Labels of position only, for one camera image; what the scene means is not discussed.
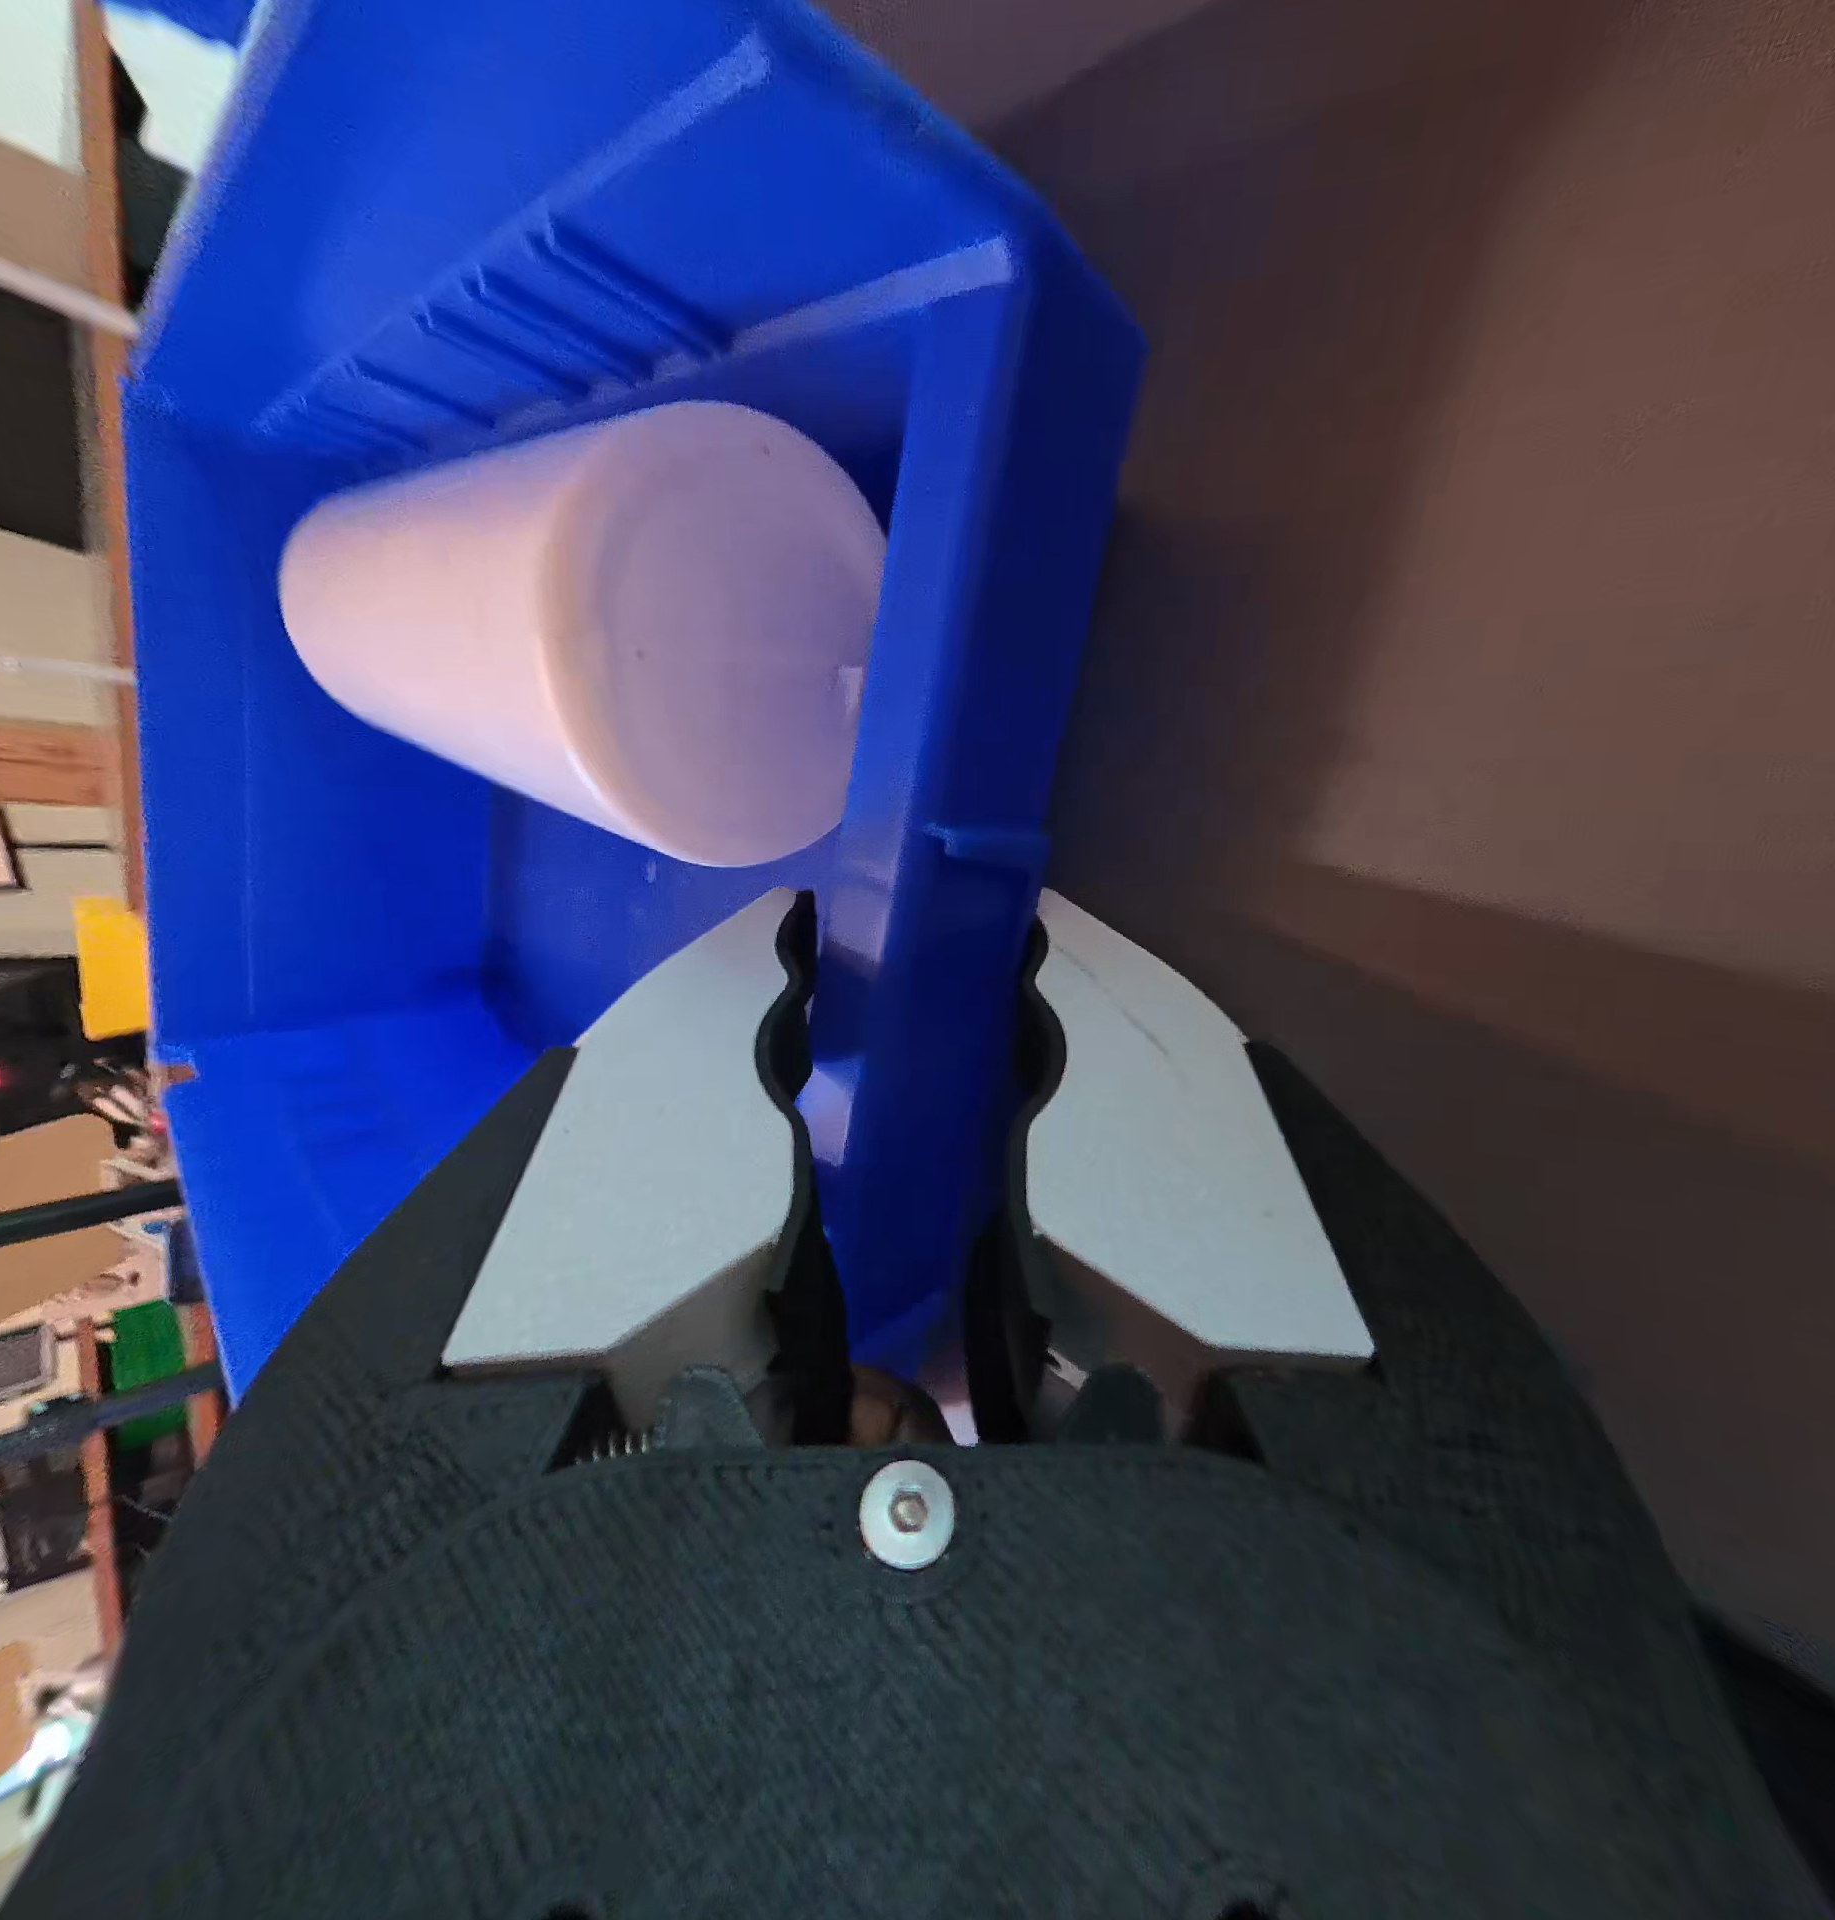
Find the white plastic bottle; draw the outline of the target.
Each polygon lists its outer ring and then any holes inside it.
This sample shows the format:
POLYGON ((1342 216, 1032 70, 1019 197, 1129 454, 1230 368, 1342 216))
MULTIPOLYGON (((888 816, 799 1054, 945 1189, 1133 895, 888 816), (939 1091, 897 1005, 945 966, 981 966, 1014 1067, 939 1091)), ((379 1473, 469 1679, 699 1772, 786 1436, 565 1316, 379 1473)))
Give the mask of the white plastic bottle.
POLYGON ((693 870, 836 834, 883 594, 850 476, 648 401, 311 500, 279 636, 350 713, 693 870))

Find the blue plastic bin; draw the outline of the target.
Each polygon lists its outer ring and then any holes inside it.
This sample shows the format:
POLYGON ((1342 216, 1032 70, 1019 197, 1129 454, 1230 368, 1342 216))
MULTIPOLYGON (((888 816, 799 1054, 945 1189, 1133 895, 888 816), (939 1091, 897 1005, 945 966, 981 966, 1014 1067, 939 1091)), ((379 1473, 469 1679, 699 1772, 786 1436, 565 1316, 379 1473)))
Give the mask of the blue plastic bin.
POLYGON ((239 1395, 532 1054, 772 881, 815 895, 850 1357, 953 1327, 1133 391, 1055 216, 822 9, 254 15, 122 391, 154 1038, 239 1395), (660 398, 888 520, 847 822, 751 874, 339 713, 279 636, 319 499, 660 398))

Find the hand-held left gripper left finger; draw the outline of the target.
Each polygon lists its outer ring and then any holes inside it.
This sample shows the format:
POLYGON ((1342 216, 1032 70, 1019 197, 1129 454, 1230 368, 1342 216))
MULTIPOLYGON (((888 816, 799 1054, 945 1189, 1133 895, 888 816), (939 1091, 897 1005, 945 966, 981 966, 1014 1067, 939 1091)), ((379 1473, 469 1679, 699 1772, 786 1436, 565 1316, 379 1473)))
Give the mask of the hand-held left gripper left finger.
POLYGON ((507 1189, 444 1370, 604 1383, 654 1436, 684 1370, 723 1370, 763 1444, 850 1444, 847 1288, 799 1117, 815 897, 763 895, 580 1048, 507 1189))

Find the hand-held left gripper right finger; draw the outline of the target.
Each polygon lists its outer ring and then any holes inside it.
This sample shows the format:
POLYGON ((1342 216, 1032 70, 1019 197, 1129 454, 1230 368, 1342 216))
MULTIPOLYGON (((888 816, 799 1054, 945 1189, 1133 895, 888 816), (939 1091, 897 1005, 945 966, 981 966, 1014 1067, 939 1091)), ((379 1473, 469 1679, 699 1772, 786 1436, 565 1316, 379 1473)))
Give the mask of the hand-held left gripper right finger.
POLYGON ((1227 1370, 1363 1383, 1380 1357, 1250 1038, 1157 950, 1042 895, 1001 1215, 970 1267, 973 1444, 1048 1444, 1133 1370, 1189 1444, 1227 1370))

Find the yellow box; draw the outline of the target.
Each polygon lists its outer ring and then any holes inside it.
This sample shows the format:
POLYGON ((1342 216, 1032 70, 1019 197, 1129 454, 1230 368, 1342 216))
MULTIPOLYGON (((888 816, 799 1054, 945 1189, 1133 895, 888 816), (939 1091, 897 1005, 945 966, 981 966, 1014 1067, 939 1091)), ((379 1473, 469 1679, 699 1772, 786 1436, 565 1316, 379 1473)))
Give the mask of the yellow box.
POLYGON ((141 1038, 154 1026, 154 960, 141 960, 141 917, 122 897, 67 897, 75 929, 75 983, 82 983, 82 1038, 141 1038))

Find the green crate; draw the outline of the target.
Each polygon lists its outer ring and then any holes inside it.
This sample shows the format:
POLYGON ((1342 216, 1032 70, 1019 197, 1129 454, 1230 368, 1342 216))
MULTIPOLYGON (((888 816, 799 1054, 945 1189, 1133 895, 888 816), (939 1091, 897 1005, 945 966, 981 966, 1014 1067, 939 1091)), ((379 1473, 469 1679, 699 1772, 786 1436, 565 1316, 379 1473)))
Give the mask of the green crate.
MULTIPOLYGON (((126 1312, 117 1312, 104 1388, 138 1395, 138 1388, 177 1383, 177 1370, 183 1370, 183 1316, 177 1316, 177 1307, 126 1307, 126 1312)), ((154 1448, 154 1444, 177 1444, 177 1436, 183 1436, 183 1400, 117 1424, 117 1448, 126 1454, 126 1448, 154 1448)))

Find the person's left hand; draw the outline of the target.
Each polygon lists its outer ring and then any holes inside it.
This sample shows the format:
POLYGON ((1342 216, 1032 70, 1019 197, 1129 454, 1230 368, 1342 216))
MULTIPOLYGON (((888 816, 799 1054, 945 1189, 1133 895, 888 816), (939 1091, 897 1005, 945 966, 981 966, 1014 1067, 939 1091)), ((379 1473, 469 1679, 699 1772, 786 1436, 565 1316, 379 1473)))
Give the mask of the person's left hand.
POLYGON ((953 1424, 911 1383, 850 1361, 847 1448, 953 1448, 953 1424))

